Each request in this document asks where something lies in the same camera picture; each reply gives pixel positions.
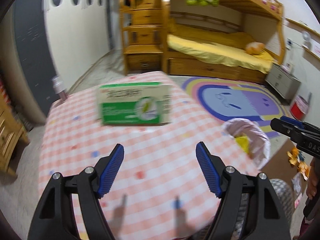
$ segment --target wooden staircase drawer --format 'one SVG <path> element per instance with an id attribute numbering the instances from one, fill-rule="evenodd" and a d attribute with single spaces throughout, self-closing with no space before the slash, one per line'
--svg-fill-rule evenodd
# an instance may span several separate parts
<path id="1" fill-rule="evenodd" d="M 129 44 L 160 44 L 160 30 L 159 27 L 137 27 L 129 29 Z"/>
<path id="2" fill-rule="evenodd" d="M 132 13 L 132 24 L 161 24 L 161 10 L 137 10 Z"/>
<path id="3" fill-rule="evenodd" d="M 197 59 L 174 58 L 170 59 L 170 74 L 186 76 L 216 77 L 235 80 L 239 72 L 237 68 L 231 71 L 224 65 L 214 65 L 201 62 Z"/>
<path id="4" fill-rule="evenodd" d="M 137 1 L 136 9 L 161 9 L 161 0 L 140 0 Z"/>
<path id="5" fill-rule="evenodd" d="M 10 129 L 6 123 L 4 116 L 0 116 L 0 150 L 1 154 L 6 157 L 11 150 L 11 144 L 16 137 L 15 133 Z"/>
<path id="6" fill-rule="evenodd" d="M 130 70 L 158 69 L 161 65 L 157 54 L 131 54 L 127 57 Z"/>

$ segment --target white nightstand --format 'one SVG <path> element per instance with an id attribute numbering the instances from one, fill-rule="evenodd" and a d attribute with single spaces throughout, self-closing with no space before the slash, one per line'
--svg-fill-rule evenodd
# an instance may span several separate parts
<path id="1" fill-rule="evenodd" d="M 266 81 L 272 86 L 279 95 L 290 101 L 300 87 L 300 81 L 291 74 L 285 72 L 280 65 L 273 63 Z"/>

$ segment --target drawer handle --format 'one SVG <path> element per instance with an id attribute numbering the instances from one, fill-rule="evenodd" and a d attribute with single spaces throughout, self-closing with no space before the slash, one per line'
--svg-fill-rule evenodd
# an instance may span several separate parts
<path id="1" fill-rule="evenodd" d="M 133 42 L 137 42 L 137 32 L 132 32 L 132 40 Z"/>
<path id="2" fill-rule="evenodd" d="M 154 39 L 155 42 L 159 41 L 158 31 L 153 31 L 153 39 Z"/>

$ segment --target yellow bedsheet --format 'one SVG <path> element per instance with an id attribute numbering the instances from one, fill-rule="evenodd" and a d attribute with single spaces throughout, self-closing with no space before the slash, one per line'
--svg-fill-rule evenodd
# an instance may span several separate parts
<path id="1" fill-rule="evenodd" d="M 262 51 L 259 55 L 249 55 L 243 48 L 254 41 L 247 33 L 218 33 L 186 25 L 169 23 L 168 46 L 171 49 L 191 55 L 210 64 L 241 66 L 269 73 L 274 58 Z"/>

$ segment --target table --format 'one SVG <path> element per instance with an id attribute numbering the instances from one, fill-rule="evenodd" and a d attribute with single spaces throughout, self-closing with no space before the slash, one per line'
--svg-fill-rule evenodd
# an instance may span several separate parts
<path id="1" fill-rule="evenodd" d="M 116 239 L 185 237 L 212 221 L 220 200 L 209 191 L 196 160 L 199 141 L 226 165 L 244 174 L 258 173 L 211 115 L 164 73 L 149 72 L 114 83 L 151 81 L 172 85 L 170 124 L 102 126 L 96 120 L 95 88 L 71 95 L 62 105 L 54 103 L 47 118 L 39 162 L 40 194 L 54 172 L 78 174 L 109 155 L 116 143 L 124 146 L 124 161 L 110 192 L 100 200 Z M 77 196 L 73 200 L 78 230 L 86 239 Z"/>
<path id="2" fill-rule="evenodd" d="M 293 99 L 300 87 L 300 81 L 276 63 L 272 64 L 266 81 L 288 102 Z"/>

